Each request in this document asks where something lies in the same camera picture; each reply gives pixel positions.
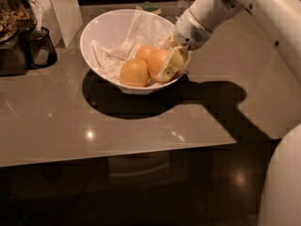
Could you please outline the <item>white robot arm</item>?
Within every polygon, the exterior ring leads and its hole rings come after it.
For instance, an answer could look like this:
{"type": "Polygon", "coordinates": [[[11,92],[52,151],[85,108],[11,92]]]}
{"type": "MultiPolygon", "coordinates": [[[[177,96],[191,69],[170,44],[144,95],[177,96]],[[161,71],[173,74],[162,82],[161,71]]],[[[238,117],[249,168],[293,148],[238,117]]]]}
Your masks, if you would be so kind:
{"type": "Polygon", "coordinates": [[[195,73],[246,85],[251,118],[280,141],[269,159],[257,226],[301,226],[301,1],[195,0],[167,37],[196,54],[195,73]]]}

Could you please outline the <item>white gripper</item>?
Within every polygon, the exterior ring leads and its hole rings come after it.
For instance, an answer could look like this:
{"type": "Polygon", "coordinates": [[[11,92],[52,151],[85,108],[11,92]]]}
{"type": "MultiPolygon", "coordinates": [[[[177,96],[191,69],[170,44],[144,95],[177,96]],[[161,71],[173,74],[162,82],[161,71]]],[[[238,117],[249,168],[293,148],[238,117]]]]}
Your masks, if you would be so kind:
{"type": "Polygon", "coordinates": [[[162,45],[163,49],[167,49],[167,56],[157,75],[158,79],[162,82],[170,81],[185,68],[189,59],[188,51],[199,49],[211,36],[212,33],[198,23],[188,8],[177,20],[173,33],[167,36],[162,45]]]}

